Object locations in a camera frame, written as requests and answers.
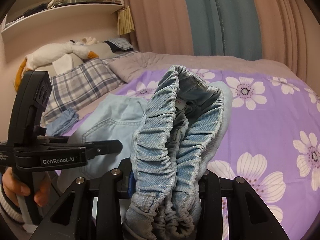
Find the person's left hand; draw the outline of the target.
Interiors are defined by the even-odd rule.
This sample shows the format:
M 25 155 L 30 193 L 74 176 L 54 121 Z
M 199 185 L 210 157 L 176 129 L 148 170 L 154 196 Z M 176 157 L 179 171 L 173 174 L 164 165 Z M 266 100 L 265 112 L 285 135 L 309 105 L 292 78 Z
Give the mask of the person's left hand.
M 16 206 L 19 206 L 17 196 L 29 196 L 31 191 L 27 185 L 14 178 L 12 168 L 6 169 L 2 176 L 4 194 Z M 39 207 L 44 207 L 48 204 L 50 195 L 51 179 L 48 174 L 45 175 L 40 183 L 39 190 L 34 194 L 34 201 Z

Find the striped sleeve forearm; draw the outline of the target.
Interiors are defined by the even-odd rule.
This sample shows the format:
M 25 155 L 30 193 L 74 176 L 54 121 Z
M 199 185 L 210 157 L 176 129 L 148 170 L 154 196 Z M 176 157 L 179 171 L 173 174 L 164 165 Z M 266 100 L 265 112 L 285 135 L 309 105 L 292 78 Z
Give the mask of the striped sleeve forearm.
M 24 224 L 24 220 L 20 211 L 13 202 L 11 202 L 7 196 L 1 191 L 1 208 L 4 213 L 15 223 Z

